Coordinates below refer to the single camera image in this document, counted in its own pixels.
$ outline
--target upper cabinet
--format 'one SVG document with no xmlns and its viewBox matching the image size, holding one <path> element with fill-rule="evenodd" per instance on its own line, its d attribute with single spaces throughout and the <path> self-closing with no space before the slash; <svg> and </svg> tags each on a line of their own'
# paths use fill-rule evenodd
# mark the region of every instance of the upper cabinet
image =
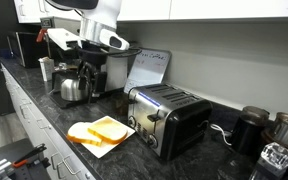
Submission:
<svg viewBox="0 0 288 180">
<path fill-rule="evenodd" d="M 14 0 L 14 4 L 19 23 L 40 23 L 40 18 L 47 16 L 81 19 L 75 11 L 58 10 L 45 0 Z"/>
<path fill-rule="evenodd" d="M 62 18 L 67 18 L 67 19 L 81 20 L 81 16 L 77 14 L 74 10 L 62 11 L 51 6 L 45 0 L 40 0 L 40 1 L 44 1 L 44 7 L 45 7 L 45 12 L 47 13 L 47 16 L 56 16 L 56 17 L 62 17 Z"/>
<path fill-rule="evenodd" d="M 61 11 L 46 0 L 14 0 L 20 23 L 41 17 L 80 20 L 75 11 Z M 288 0 L 122 0 L 118 21 L 288 17 Z"/>
<path fill-rule="evenodd" d="M 118 21 L 168 20 L 171 0 L 122 0 Z"/>
<path fill-rule="evenodd" d="M 172 0 L 170 19 L 288 17 L 288 0 Z"/>
</svg>

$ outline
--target whiteboard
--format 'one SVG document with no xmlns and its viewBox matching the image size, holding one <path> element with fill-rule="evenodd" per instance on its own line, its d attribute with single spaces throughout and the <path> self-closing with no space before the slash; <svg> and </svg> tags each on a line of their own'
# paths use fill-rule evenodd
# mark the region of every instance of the whiteboard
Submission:
<svg viewBox="0 0 288 180">
<path fill-rule="evenodd" d="M 124 92 L 128 93 L 131 88 L 137 86 L 161 83 L 170 58 L 169 51 L 142 49 L 135 57 Z"/>
</svg>

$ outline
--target white cabinet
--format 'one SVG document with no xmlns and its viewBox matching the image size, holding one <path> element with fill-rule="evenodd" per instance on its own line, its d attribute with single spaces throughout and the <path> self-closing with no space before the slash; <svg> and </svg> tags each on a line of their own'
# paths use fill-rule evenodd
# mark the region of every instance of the white cabinet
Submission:
<svg viewBox="0 0 288 180">
<path fill-rule="evenodd" d="M 118 21 L 167 20 L 171 0 L 122 0 Z"/>
<path fill-rule="evenodd" d="M 19 23 L 40 22 L 41 17 L 47 14 L 43 10 L 42 0 L 14 0 Z"/>
<path fill-rule="evenodd" d="M 95 179 L 3 65 L 2 70 L 14 109 L 32 144 L 44 143 L 47 148 L 43 153 L 50 159 L 47 172 L 51 179 Z"/>
<path fill-rule="evenodd" d="M 170 19 L 288 17 L 288 0 L 172 0 Z"/>
<path fill-rule="evenodd" d="M 81 20 L 81 16 L 77 14 L 74 10 L 62 11 L 51 6 L 45 0 L 40 0 L 40 1 L 44 2 L 44 9 L 45 9 L 45 12 L 47 13 L 47 16 L 56 16 L 56 17 L 67 18 L 67 19 Z"/>
<path fill-rule="evenodd" d="M 68 19 L 80 20 L 75 11 L 62 11 L 54 8 L 45 0 L 14 0 L 19 23 L 40 23 L 40 18 L 57 16 Z"/>
</svg>

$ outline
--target toaster knob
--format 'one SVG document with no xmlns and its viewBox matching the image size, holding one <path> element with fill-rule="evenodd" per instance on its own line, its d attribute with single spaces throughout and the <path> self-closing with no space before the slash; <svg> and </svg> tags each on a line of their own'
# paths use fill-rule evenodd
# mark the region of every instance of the toaster knob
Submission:
<svg viewBox="0 0 288 180">
<path fill-rule="evenodd" d="M 148 145 L 149 145 L 151 148 L 153 148 L 153 149 L 157 148 L 157 146 L 158 146 L 157 139 L 156 139 L 156 137 L 155 137 L 154 135 L 152 135 L 152 134 L 150 134 L 150 135 L 148 136 L 148 141 L 147 141 L 147 143 L 148 143 Z"/>
<path fill-rule="evenodd" d="M 136 126 L 136 121 L 135 121 L 134 116 L 130 116 L 130 117 L 128 118 L 128 125 L 129 125 L 131 128 L 135 128 L 135 126 Z"/>
</svg>

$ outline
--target microwave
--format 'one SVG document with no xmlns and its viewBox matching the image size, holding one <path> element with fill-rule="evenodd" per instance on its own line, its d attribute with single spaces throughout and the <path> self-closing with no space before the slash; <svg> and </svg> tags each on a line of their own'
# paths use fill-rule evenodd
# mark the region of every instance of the microwave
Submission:
<svg viewBox="0 0 288 180">
<path fill-rule="evenodd" d="M 36 42 L 37 33 L 9 32 L 7 41 L 13 58 L 25 68 L 40 67 L 39 58 L 48 56 L 47 44 L 45 41 Z"/>
</svg>

